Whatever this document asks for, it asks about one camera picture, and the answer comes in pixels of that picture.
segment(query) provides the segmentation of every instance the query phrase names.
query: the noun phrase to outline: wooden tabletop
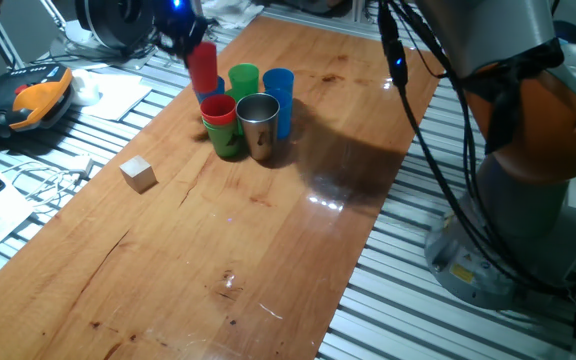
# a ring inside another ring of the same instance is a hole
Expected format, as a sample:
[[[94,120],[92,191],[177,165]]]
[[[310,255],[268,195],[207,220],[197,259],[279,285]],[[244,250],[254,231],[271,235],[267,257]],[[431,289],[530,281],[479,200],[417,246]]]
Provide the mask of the wooden tabletop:
[[[408,55],[421,118],[438,81]],[[296,75],[280,156],[217,157],[186,88],[0,271],[0,359],[315,356],[413,132],[377,41],[262,17],[220,74],[242,62]]]

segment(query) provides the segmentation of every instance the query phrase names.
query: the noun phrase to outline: sticker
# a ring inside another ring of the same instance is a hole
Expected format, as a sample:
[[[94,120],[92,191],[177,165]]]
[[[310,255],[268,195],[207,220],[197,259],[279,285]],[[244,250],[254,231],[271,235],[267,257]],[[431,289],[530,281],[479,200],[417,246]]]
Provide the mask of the sticker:
[[[472,271],[468,271],[468,269],[457,263],[452,264],[450,272],[468,284],[472,283],[472,279],[475,277],[475,274]]]
[[[48,76],[46,77],[53,77],[55,76],[55,74],[57,74],[57,71],[59,70],[59,67],[55,66],[54,69],[52,69],[52,71],[50,72],[50,74],[48,74]]]

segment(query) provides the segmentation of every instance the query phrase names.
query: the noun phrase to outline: stainless steel cup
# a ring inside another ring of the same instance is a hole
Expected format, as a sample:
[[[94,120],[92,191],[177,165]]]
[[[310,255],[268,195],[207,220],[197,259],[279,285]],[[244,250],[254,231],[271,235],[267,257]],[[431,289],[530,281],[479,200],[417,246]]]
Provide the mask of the stainless steel cup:
[[[248,95],[237,103],[237,117],[252,158],[258,161],[270,158],[277,143],[277,99],[263,93]]]

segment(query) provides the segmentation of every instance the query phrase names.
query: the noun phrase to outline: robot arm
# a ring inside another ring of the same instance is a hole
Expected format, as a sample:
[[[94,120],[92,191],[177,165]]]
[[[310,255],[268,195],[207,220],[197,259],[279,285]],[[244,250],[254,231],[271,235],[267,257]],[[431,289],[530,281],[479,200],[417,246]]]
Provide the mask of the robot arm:
[[[188,66],[187,57],[203,39],[208,22],[195,14],[190,0],[152,0],[152,6],[155,28],[162,35],[157,46]]]

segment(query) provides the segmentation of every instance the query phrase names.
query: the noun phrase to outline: wooden block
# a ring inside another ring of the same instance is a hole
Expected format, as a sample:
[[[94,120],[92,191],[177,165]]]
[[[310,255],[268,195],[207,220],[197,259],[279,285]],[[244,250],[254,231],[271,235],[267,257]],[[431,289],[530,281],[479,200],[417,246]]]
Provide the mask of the wooden block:
[[[119,169],[128,185],[140,194],[157,183],[152,166],[139,155],[126,161]]]

